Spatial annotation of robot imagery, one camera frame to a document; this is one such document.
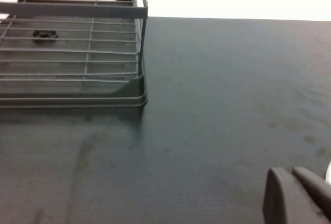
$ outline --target metal wire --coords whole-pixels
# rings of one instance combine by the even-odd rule
[[[23,0],[21,3],[38,4],[38,1],[45,2]],[[112,4],[104,0],[72,1],[73,7],[77,2],[93,6]],[[133,1],[119,0],[113,4],[133,7]],[[7,18],[0,23],[0,93],[5,83],[10,82],[28,83],[31,87],[42,87],[41,83],[80,82],[82,87],[87,83],[128,83],[139,76],[138,29],[132,19],[31,17],[28,14]],[[35,31],[51,31],[57,35],[45,39],[34,37]]]

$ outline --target dish rack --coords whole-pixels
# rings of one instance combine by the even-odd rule
[[[141,2],[0,2],[0,108],[144,106]]]

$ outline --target wire grid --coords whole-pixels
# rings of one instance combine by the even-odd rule
[[[20,0],[26,2],[38,2],[45,0]],[[59,0],[47,0],[47,3],[56,3]],[[103,0],[65,0],[67,4],[79,2],[80,4],[89,4],[96,6],[103,5],[124,5],[133,6],[134,0],[103,1]],[[69,26],[84,26],[84,28],[69,28]],[[96,29],[96,26],[102,26],[102,29]],[[33,37],[34,31],[58,32],[58,37],[47,37],[47,45],[43,42],[45,38]],[[80,44],[78,47],[68,48],[67,46],[58,46],[61,42]],[[131,45],[134,49],[126,51],[124,48]],[[17,15],[9,17],[0,23],[0,64],[3,68],[10,67],[10,72],[0,71],[0,83],[5,82],[80,82],[85,83],[112,83],[124,84],[130,79],[139,75],[139,53],[140,38],[138,35],[137,22],[135,20],[125,19],[96,19],[96,18],[59,18],[59,17],[18,17]],[[31,56],[15,54],[33,54]],[[52,59],[47,59],[43,54],[53,54]],[[53,72],[22,72],[15,70],[19,64],[22,65],[77,65],[72,71],[65,72],[57,70]],[[99,68],[114,66],[114,70],[98,71],[89,70],[91,66]]]

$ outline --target black countertop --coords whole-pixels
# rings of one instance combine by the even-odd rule
[[[331,160],[331,23],[149,18],[149,102],[1,110],[1,223],[262,223],[268,168]]]

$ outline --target drying rack tray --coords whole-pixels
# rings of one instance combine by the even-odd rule
[[[147,102],[147,0],[0,3],[0,107],[137,107]]]

